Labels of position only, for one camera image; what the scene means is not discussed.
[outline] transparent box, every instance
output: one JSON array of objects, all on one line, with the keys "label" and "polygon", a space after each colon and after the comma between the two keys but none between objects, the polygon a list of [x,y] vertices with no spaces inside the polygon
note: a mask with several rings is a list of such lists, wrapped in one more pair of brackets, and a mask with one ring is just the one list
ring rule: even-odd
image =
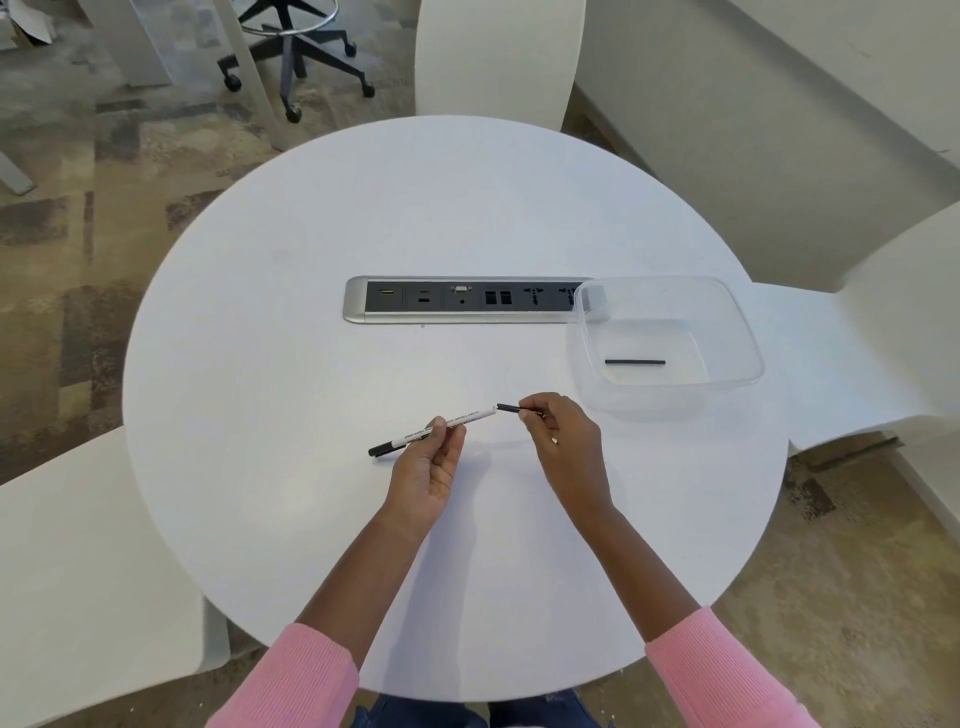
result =
[{"label": "transparent box", "polygon": [[687,408],[763,375],[750,325],[718,279],[591,279],[577,288],[574,315],[571,366],[596,409]]}]

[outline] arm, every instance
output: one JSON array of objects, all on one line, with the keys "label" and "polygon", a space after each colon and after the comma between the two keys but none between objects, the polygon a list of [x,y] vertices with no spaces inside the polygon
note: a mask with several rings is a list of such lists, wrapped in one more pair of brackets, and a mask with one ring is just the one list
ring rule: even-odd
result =
[{"label": "arm", "polygon": [[209,728],[335,728],[420,545],[444,511],[467,429],[437,418],[394,464],[386,502]]},{"label": "arm", "polygon": [[569,397],[532,395],[520,412],[543,472],[647,642],[691,728],[814,728],[794,696],[717,620],[616,509],[600,428]]}]

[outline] round white table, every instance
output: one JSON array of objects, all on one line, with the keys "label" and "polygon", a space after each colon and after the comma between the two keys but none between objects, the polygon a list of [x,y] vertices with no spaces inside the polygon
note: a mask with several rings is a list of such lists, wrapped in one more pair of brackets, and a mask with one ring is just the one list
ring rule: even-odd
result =
[{"label": "round white table", "polygon": [[[787,453],[776,355],[731,251],[686,203],[585,142],[427,116],[309,142],[228,189],[163,261],[133,327],[127,439],[161,535],[264,643],[382,503],[367,449],[495,401],[576,395],[565,326],[359,326],[345,282],[379,276],[703,274],[766,356],[698,416],[602,426],[613,497],[702,603],[770,517]],[[568,522],[523,425],[468,428],[455,492],[384,620],[361,684],[434,700],[566,688],[643,645]]]}]

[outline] black chair base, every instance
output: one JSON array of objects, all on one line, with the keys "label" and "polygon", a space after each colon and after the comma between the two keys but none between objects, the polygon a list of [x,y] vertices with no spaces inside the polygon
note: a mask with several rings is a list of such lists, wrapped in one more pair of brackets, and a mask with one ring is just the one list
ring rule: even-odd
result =
[{"label": "black chair base", "polygon": [[[326,13],[318,11],[307,5],[303,0],[256,0],[245,12],[240,15],[240,22],[245,23],[255,15],[276,8],[276,14],[279,15],[280,25],[283,30],[293,30],[293,21],[290,19],[290,8],[297,8],[305,12],[310,12],[318,17],[326,17]],[[263,25],[265,31],[279,31],[280,29]],[[296,124],[300,121],[303,114],[300,108],[290,103],[290,89],[293,85],[293,77],[306,78],[306,64],[304,58],[312,59],[336,68],[338,71],[349,73],[360,79],[360,87],[363,89],[363,95],[368,99],[372,98],[375,90],[371,84],[367,83],[367,76],[359,68],[341,61],[336,56],[327,53],[321,47],[323,43],[331,40],[342,40],[344,43],[344,53],[352,58],[357,54],[356,43],[350,42],[347,38],[347,31],[326,30],[321,28],[316,31],[308,31],[296,36],[274,36],[259,40],[250,47],[250,53],[254,61],[265,61],[266,59],[282,57],[280,67],[280,100],[287,112],[287,120]],[[221,73],[224,74],[224,85],[232,92],[239,91],[242,87],[240,79],[230,73],[231,68],[238,65],[235,55],[224,56],[217,61]]]}]

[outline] person's right hand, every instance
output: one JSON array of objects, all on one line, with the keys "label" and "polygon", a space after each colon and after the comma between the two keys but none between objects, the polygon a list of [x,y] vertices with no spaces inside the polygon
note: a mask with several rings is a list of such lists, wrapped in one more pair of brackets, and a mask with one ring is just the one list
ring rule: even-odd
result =
[{"label": "person's right hand", "polygon": [[[525,397],[520,419],[533,437],[543,473],[577,528],[615,510],[600,445],[600,427],[570,397],[540,392]],[[527,407],[544,412],[541,418]]]}]

